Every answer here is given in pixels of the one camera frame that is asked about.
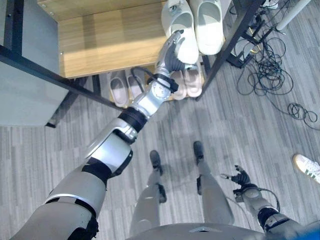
black metal frame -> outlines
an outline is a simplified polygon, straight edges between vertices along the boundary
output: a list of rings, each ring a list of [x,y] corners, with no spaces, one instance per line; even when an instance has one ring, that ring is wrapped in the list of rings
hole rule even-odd
[[[206,71],[206,81],[202,87],[202,93],[195,100],[199,101],[205,94],[212,80],[216,76],[220,67],[229,57],[232,49],[235,47],[239,38],[248,29],[249,23],[257,12],[258,8],[265,0],[232,0],[237,12],[236,20],[232,25],[230,33],[226,38],[221,51],[216,55],[215,61],[210,68],[206,66],[210,65],[208,57],[204,56],[203,63]]]
[[[24,0],[7,0],[3,46],[0,45],[0,62],[24,71],[49,83],[82,95],[111,108],[122,110],[114,102],[101,96],[99,77],[94,76],[93,91],[78,84],[73,79],[62,77],[45,67],[22,56]]]
[[[22,31],[24,21],[24,0],[7,0],[3,46],[22,54]]]
[[[78,77],[74,80],[74,83],[77,86],[83,87],[87,82],[88,77]],[[56,125],[60,122],[61,119],[67,114],[68,110],[71,108],[72,104],[76,101],[78,94],[69,91],[60,106],[56,109],[51,119],[47,123],[47,127],[55,128]]]

black cable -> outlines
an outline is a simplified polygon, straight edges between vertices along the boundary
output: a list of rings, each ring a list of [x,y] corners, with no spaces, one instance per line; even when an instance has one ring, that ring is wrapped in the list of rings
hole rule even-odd
[[[166,86],[165,84],[163,84],[162,82],[160,82],[160,81],[155,77],[155,75],[154,75],[149,69],[147,69],[147,68],[145,68],[145,67],[142,67],[142,66],[135,66],[135,67],[131,68],[131,74],[132,74],[132,76],[134,76],[134,78],[135,78],[135,80],[136,80],[137,82],[138,82],[138,80],[137,80],[137,77],[136,77],[136,75],[135,75],[135,73],[134,73],[134,70],[144,71],[146,74],[148,74],[148,75],[150,76],[150,78],[151,78],[152,80],[156,81],[158,84],[160,84],[161,86],[163,86],[164,88],[166,88],[166,89],[168,89],[170,92],[172,92],[172,89],[171,89],[169,86]]]
[[[317,224],[317,223],[320,223],[320,220],[316,220],[316,221],[310,222],[308,225],[306,225],[306,227],[310,226],[311,224]]]
[[[282,45],[283,52],[275,53],[272,48],[272,41],[277,41]],[[266,96],[273,107],[281,113],[288,115],[296,120],[302,120],[309,128],[320,131],[320,128],[313,127],[312,124],[318,121],[318,115],[311,110],[307,110],[301,104],[291,102],[287,105],[286,110],[280,109],[270,98],[289,94],[294,87],[292,76],[282,69],[282,57],[287,49],[283,40],[278,37],[272,37],[262,42],[262,49],[255,54],[253,61],[248,64],[241,72],[236,81],[236,90],[241,95],[255,93],[258,96]],[[249,71],[247,78],[243,78],[245,70]],[[241,90],[241,80],[247,82],[249,90]]]
[[[266,189],[266,188],[258,188],[259,191],[265,191],[265,192],[269,192],[269,193],[272,193],[273,196],[275,197],[275,200],[276,200],[276,209],[278,210],[278,212],[280,213],[280,201],[279,201],[279,198],[277,197],[277,195],[269,190],[269,189]]]
[[[247,215],[246,211],[244,210],[244,208],[243,208],[242,206],[240,206],[239,203],[237,203],[236,201],[234,201],[233,199],[231,199],[230,197],[226,196],[226,199],[228,199],[229,201],[233,202],[235,205],[237,205],[237,206],[241,209],[241,211],[243,212],[243,214],[244,214],[244,216],[245,216],[245,219],[246,219],[246,221],[247,221],[247,223],[248,223],[249,229],[252,230],[252,227],[251,227],[250,222],[249,222],[248,215]]]
[[[237,15],[236,12],[232,12],[232,9],[235,8],[235,5],[232,5],[230,8],[229,8],[229,13],[232,14],[232,15]]]
[[[243,41],[247,41],[247,43],[243,46],[242,51],[238,54],[238,53],[236,52],[236,46],[237,46],[238,43],[243,42]],[[245,38],[238,40],[238,41],[236,42],[234,48],[233,48],[234,55],[237,56],[237,57],[239,57],[240,55],[244,54],[244,51],[245,51],[246,47],[247,47],[248,45],[250,45],[250,44],[254,45],[254,47],[257,46],[253,41],[250,41],[250,40],[245,39]]]
[[[286,7],[286,11],[284,11],[284,12],[282,13],[281,19],[283,19],[285,13],[288,12],[290,3],[291,3],[291,0],[286,0],[286,1],[284,2],[284,4],[283,4],[280,8],[278,8],[278,11],[272,16],[272,18],[269,19],[269,20],[265,23],[265,25],[266,25],[267,27],[269,27],[269,28],[275,27],[278,23],[275,23],[275,24],[273,24],[273,25],[271,25],[271,26],[268,25],[268,23],[270,23],[270,22]]]
[[[150,73],[150,74],[152,74],[152,73],[149,71],[149,69],[142,67],[142,66],[135,66],[130,69],[131,75],[134,77],[134,80],[138,84],[141,92],[144,93],[145,92],[144,88],[142,87],[141,83],[139,82],[138,77],[135,75],[135,70],[143,71],[144,73]]]

white slipper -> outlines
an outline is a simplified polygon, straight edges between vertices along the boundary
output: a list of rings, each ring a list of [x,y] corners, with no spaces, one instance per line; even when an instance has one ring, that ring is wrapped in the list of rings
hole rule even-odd
[[[224,44],[220,0],[190,0],[199,51],[205,55],[220,52]]]
[[[136,76],[136,78],[131,74],[130,68],[125,70],[126,82],[131,92],[132,100],[134,100],[142,93],[139,84],[141,85],[143,91],[145,90],[145,73],[143,71],[135,71],[134,75]]]
[[[128,104],[129,96],[124,70],[111,72],[109,89],[116,106],[122,108]]]
[[[174,71],[170,78],[172,78],[178,85],[178,90],[172,95],[175,100],[182,100],[187,96],[187,87],[182,71]]]
[[[186,92],[189,97],[198,97],[202,92],[202,70],[199,62],[196,63],[197,69],[184,70],[184,82],[186,85]]]
[[[161,11],[161,23],[167,38],[176,30],[184,30],[184,41],[177,53],[177,58],[187,64],[195,64],[199,57],[194,30],[194,16],[186,0],[179,0],[178,5],[170,7],[167,1]]]

shoe rack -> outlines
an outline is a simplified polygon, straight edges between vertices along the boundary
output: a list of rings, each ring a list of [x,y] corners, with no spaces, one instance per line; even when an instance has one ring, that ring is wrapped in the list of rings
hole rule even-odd
[[[60,74],[90,76],[153,64],[166,36],[160,0],[38,0],[58,22]]]
[[[145,66],[150,72],[152,72],[152,73],[154,73],[154,71],[155,71],[155,65],[153,64],[153,65],[147,65],[147,66]],[[147,80],[149,79],[149,75],[148,74],[144,74],[144,89],[147,89],[147,87],[148,87],[148,85],[147,85]],[[205,69],[204,69],[204,67],[202,67],[201,66],[201,85],[203,85],[205,83]],[[108,99],[112,102],[112,103],[114,103],[115,102],[115,100],[113,99],[113,97],[112,97],[112,94],[111,94],[111,92],[109,92],[108,93]],[[130,98],[130,100],[129,100],[129,104],[131,104],[131,102],[132,102],[132,96],[131,96],[131,93],[129,92],[129,98]],[[166,101],[173,101],[173,100],[175,100],[174,98],[173,98],[173,96],[171,95]]]

gray wood-grain floor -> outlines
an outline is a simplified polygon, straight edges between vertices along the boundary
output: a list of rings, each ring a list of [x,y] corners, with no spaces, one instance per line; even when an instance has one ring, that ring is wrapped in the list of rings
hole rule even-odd
[[[319,1],[311,1],[285,30],[287,35],[280,36],[287,46],[283,66],[294,79],[292,93],[276,99],[284,109],[297,101],[320,113],[319,9]],[[226,24],[231,24],[230,17]],[[97,239],[128,237],[135,202],[152,169],[153,149],[164,163],[168,198],[160,206],[161,223],[203,221],[196,191],[195,140],[203,142],[213,175],[230,198],[236,185],[218,175],[236,173],[233,166],[239,164],[254,183],[278,195],[284,214],[303,225],[320,219],[320,185],[292,164],[294,153],[320,161],[320,132],[281,114],[265,97],[238,94],[235,82],[240,73],[225,63],[199,102],[184,99],[160,108],[132,145],[130,165],[108,182]],[[1,240],[16,233],[53,187],[83,162],[86,145],[118,114],[80,96],[56,129],[0,127]],[[275,202],[271,195],[266,197]],[[241,210],[230,205],[235,224],[248,227]],[[260,231],[257,221],[246,214],[250,226]]]

